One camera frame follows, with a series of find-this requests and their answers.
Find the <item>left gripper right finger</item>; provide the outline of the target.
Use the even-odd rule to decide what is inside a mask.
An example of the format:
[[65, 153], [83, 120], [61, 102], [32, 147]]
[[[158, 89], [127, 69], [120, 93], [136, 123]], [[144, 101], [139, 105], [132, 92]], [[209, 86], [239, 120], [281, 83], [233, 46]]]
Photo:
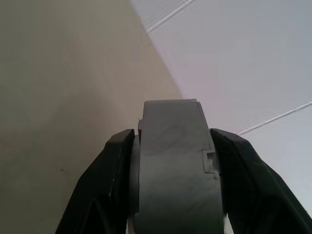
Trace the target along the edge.
[[287, 184], [244, 138], [210, 133], [221, 170], [222, 198], [235, 234], [310, 234], [312, 219]]

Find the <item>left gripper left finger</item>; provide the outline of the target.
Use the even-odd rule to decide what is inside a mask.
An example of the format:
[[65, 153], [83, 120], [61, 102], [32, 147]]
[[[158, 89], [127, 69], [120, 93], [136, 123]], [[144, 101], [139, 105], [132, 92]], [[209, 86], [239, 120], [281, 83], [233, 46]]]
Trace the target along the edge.
[[129, 214], [133, 129], [113, 135], [79, 178], [58, 234], [124, 234]]

